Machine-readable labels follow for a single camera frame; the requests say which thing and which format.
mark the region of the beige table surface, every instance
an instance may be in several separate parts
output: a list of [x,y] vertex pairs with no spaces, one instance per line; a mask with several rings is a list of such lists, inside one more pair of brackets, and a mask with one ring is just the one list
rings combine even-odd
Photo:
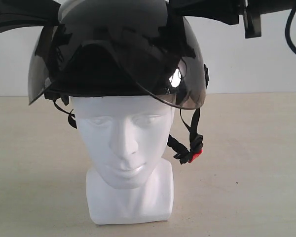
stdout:
[[[168,222],[91,222],[91,163],[66,119],[44,99],[0,98],[0,237],[296,237],[296,93],[207,97],[204,155],[182,166],[164,155],[175,181]],[[178,113],[172,134],[187,144]]]

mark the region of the white wall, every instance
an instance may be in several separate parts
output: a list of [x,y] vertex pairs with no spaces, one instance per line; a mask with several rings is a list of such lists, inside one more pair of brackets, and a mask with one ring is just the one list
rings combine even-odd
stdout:
[[[296,91],[296,56],[284,38],[288,14],[263,16],[262,38],[257,39],[245,39],[242,20],[227,26],[189,17],[210,69],[208,92]],[[27,96],[29,60],[40,30],[22,28],[0,34],[0,96]]]

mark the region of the red buckle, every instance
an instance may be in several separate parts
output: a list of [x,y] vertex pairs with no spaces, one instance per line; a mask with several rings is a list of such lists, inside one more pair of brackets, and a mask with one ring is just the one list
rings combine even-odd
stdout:
[[203,154],[203,150],[201,150],[200,153],[197,153],[197,154],[193,155],[193,158],[192,158],[191,161],[189,161],[189,163],[191,164],[191,163],[192,163],[196,158],[198,158],[201,154]]

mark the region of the black helmet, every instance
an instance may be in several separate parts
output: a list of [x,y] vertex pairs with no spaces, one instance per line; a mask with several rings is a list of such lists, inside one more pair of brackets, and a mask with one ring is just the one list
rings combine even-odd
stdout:
[[[181,163],[202,152],[197,134],[208,83],[197,39],[184,16],[165,0],[68,0],[59,24],[46,25],[29,70],[29,101],[44,94],[61,109],[69,96],[150,95],[185,110],[195,109],[191,150],[169,136]],[[75,126],[74,115],[69,122]]]

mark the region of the mannequin face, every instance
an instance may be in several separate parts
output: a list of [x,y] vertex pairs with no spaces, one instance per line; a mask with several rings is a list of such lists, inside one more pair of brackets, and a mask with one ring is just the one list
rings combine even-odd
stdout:
[[103,180],[115,189],[143,185],[164,153],[174,109],[150,96],[71,100],[78,130]]

